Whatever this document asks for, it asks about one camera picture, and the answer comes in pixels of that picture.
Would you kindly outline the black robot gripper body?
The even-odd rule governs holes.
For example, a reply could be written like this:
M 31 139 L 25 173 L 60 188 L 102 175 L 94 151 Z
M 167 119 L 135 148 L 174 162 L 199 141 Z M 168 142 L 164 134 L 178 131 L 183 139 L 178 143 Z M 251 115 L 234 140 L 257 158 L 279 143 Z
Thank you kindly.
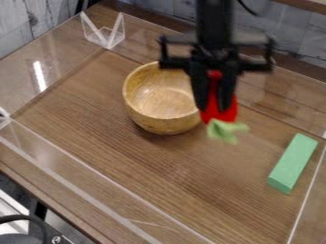
M 191 62 L 198 62 L 210 70 L 220 70 L 228 62 L 232 62 L 238 67 L 238 72 L 245 71 L 271 71 L 274 67 L 273 52 L 275 49 L 275 40 L 259 34 L 257 37 L 246 37 L 239 35 L 226 48 L 210 51 L 196 40 L 195 33 L 188 32 L 182 35 L 160 36 L 158 43 L 160 45 L 159 67 L 162 69 L 183 69 L 190 68 Z M 168 54 L 170 45 L 190 46 L 192 48 L 187 57 L 171 56 Z M 263 46 L 265 53 L 261 59 L 243 59 L 239 56 L 239 47 Z

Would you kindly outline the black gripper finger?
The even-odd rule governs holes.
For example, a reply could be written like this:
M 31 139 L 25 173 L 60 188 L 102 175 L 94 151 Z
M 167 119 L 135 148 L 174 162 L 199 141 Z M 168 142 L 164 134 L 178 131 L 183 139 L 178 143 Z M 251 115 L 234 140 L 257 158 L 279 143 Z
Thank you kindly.
M 218 91 L 219 109 L 226 111 L 231 106 L 231 97 L 235 91 L 238 64 L 226 63 L 222 68 L 222 80 Z
M 198 109 L 203 111 L 207 105 L 210 80 L 207 77 L 207 69 L 200 63 L 198 62 L 190 63 L 188 76 L 191 81 L 195 104 Z

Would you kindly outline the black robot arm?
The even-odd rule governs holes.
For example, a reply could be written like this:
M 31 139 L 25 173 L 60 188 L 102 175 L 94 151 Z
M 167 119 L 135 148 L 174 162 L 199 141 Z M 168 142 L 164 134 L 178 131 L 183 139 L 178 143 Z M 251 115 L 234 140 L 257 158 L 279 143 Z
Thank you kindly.
M 234 26 L 234 2 L 242 0 L 196 0 L 195 30 L 159 37 L 159 68 L 183 70 L 191 80 L 195 104 L 208 106 L 208 92 L 216 107 L 231 107 L 236 77 L 246 71 L 273 71 L 275 41 L 263 33 L 250 34 Z

